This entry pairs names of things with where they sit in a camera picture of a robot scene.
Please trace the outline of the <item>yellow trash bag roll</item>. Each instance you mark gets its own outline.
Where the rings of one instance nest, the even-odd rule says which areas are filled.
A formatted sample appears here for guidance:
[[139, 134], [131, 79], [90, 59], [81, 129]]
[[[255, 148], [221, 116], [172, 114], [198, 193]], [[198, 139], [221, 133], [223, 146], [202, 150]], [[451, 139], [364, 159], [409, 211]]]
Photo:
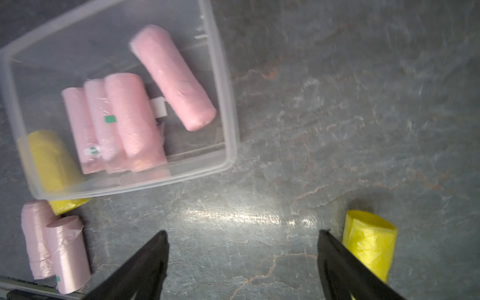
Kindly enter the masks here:
[[17, 140], [22, 159], [31, 155], [28, 168], [36, 171], [45, 193], [60, 193], [83, 181], [84, 176], [58, 134], [37, 130]]
[[393, 263], [398, 229], [373, 213], [346, 213], [342, 244], [381, 281], [386, 282]]

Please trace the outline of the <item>clear plastic storage box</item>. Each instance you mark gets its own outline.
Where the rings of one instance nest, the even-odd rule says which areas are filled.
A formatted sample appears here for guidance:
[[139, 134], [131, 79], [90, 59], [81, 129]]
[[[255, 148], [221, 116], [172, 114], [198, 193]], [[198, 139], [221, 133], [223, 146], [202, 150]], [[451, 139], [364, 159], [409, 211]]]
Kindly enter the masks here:
[[[165, 29], [216, 106], [216, 119], [187, 131], [172, 109], [165, 118], [168, 163], [147, 171], [81, 175], [57, 191], [41, 182], [28, 136], [54, 131], [80, 165], [61, 91], [115, 73], [140, 75], [150, 96], [161, 92], [130, 51], [147, 25]], [[90, 1], [43, 24], [1, 50], [1, 91], [32, 196], [75, 200], [170, 185], [234, 165], [240, 143], [230, 70], [211, 1]]]

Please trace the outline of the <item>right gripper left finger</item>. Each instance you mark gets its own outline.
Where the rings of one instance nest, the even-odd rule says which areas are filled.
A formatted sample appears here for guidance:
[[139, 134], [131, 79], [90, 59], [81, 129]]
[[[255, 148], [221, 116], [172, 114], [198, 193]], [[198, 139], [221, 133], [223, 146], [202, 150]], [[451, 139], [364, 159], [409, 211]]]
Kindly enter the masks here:
[[168, 234], [160, 231], [84, 299], [159, 300], [169, 252]]

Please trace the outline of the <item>pink roll with green sticker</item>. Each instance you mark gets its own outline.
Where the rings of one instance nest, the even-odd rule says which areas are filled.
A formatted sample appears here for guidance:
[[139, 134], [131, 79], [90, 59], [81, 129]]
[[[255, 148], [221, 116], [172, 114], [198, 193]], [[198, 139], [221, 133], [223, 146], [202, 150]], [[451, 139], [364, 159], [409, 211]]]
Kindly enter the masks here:
[[83, 228], [79, 216], [62, 217], [44, 228], [57, 290], [62, 295], [80, 290], [91, 279]]

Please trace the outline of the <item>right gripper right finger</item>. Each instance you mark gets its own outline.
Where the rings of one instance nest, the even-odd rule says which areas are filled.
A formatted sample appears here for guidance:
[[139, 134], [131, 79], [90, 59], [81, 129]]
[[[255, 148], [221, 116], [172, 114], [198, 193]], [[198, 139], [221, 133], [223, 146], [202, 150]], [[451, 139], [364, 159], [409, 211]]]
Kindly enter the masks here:
[[319, 232], [317, 251], [319, 277], [327, 300], [404, 300], [328, 230]]

